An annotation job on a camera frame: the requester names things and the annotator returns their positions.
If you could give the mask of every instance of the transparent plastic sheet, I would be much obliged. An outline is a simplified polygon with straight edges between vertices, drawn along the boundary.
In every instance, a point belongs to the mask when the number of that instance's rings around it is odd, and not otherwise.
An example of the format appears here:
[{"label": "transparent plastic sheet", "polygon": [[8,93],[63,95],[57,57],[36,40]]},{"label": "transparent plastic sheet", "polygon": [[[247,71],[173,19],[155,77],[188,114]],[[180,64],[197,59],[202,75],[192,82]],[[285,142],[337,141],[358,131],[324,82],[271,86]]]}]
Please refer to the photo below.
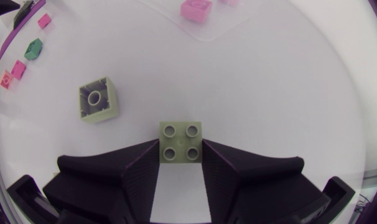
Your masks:
[{"label": "transparent plastic sheet", "polygon": [[137,0],[157,10],[191,36],[211,41],[252,17],[264,0],[210,0],[213,5],[204,23],[180,15],[184,0]]}]

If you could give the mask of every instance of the upside-down lego brick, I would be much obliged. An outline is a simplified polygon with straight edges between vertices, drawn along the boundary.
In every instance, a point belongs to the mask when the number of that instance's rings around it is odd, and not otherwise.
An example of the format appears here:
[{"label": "upside-down lego brick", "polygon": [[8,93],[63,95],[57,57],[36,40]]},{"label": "upside-down lego brick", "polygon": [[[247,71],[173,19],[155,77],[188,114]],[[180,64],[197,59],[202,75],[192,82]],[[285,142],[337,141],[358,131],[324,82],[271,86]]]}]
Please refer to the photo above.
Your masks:
[{"label": "upside-down lego brick", "polygon": [[24,57],[27,60],[33,60],[37,58],[40,54],[40,51],[42,50],[42,41],[40,41],[39,38],[36,38],[34,41],[32,41],[26,50],[26,53],[24,54]]},{"label": "upside-down lego brick", "polygon": [[205,22],[212,8],[207,0],[186,0],[180,7],[180,15],[196,22]]},{"label": "upside-down lego brick", "polygon": [[1,81],[0,81],[0,85],[5,88],[5,89],[9,89],[9,86],[10,86],[10,83],[12,83],[13,81],[13,76],[8,72],[8,71],[4,71],[3,72],[3,75],[1,77]]},{"label": "upside-down lego brick", "polygon": [[93,124],[119,115],[115,86],[108,77],[79,88],[80,117]]},{"label": "upside-down lego brick", "polygon": [[24,65],[20,60],[17,60],[13,66],[11,74],[14,78],[20,80],[25,70],[26,65]]},{"label": "upside-down lego brick", "polygon": [[50,21],[52,21],[52,19],[50,18],[50,16],[46,13],[44,14],[39,20],[38,20],[38,25],[41,29],[44,29],[47,24],[50,23]]}]

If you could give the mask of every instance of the green lego brick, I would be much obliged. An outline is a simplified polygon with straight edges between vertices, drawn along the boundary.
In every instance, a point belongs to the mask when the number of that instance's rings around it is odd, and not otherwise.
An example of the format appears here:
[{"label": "green lego brick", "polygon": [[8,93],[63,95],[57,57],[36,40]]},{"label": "green lego brick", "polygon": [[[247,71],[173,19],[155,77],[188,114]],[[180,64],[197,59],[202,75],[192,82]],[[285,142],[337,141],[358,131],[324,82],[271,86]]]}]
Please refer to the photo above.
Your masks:
[{"label": "green lego brick", "polygon": [[79,88],[80,117],[93,124],[119,115],[115,86],[108,77]]},{"label": "green lego brick", "polygon": [[24,57],[27,60],[33,60],[37,58],[40,54],[40,51],[42,50],[42,41],[39,40],[39,38],[36,38],[34,41],[32,41],[26,50],[26,53],[24,54]]},{"label": "green lego brick", "polygon": [[160,122],[159,162],[201,163],[201,122]]}]

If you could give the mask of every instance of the purple strip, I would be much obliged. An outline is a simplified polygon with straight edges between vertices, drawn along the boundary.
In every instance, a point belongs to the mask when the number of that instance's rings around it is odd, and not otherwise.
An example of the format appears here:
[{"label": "purple strip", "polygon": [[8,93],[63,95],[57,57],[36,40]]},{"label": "purple strip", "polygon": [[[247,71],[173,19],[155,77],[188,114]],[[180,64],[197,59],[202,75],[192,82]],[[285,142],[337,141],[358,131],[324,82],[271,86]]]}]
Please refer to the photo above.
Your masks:
[{"label": "purple strip", "polygon": [[227,160],[224,156],[222,156],[217,150],[215,150],[205,139],[202,139],[202,141],[213,151],[215,152],[218,156],[221,157],[235,172],[238,172],[238,169],[229,161]]},{"label": "purple strip", "polygon": [[126,165],[125,169],[124,169],[124,172],[122,173],[121,177],[123,177],[126,173],[126,171],[135,163],[137,162],[139,159],[141,159],[144,155],[146,155],[146,153],[148,151],[150,151],[157,143],[159,142],[159,140],[157,140],[152,146],[150,146],[148,149],[146,149],[139,157],[137,157],[136,159],[134,159],[131,163],[129,163],[128,165]]},{"label": "purple strip", "polygon": [[1,51],[0,51],[0,60],[3,57],[6,49],[9,47],[10,43],[13,41],[17,33],[21,30],[24,24],[46,3],[46,0],[39,0],[34,6],[32,6],[31,11],[26,15],[26,17],[20,22],[20,24],[12,30],[12,32],[8,35],[6,40],[3,42]]}]

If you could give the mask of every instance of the pink lego brick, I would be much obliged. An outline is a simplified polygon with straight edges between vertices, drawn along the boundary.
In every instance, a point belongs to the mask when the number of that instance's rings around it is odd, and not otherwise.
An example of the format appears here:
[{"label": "pink lego brick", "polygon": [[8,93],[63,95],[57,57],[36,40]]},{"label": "pink lego brick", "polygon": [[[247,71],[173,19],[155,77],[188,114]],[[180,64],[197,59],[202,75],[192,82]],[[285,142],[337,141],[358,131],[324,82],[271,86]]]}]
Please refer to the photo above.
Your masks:
[{"label": "pink lego brick", "polygon": [[40,18],[38,20],[38,25],[40,26],[40,28],[45,28],[47,26],[47,24],[49,24],[49,22],[52,21],[51,18],[49,17],[49,15],[46,13],[42,16],[42,18]]},{"label": "pink lego brick", "polygon": [[22,62],[17,60],[13,66],[11,74],[14,78],[20,80],[25,70],[26,70],[26,65],[24,65]]},{"label": "pink lego brick", "polygon": [[12,83],[13,81],[13,76],[8,72],[8,71],[4,71],[3,72],[3,75],[2,75],[2,78],[1,78],[1,82],[0,82],[0,85],[5,88],[5,89],[9,89],[9,85]]},{"label": "pink lego brick", "polygon": [[229,6],[237,6],[240,3],[240,0],[221,0]]},{"label": "pink lego brick", "polygon": [[180,15],[196,22],[205,22],[212,8],[207,0],[186,0],[180,7]]}]

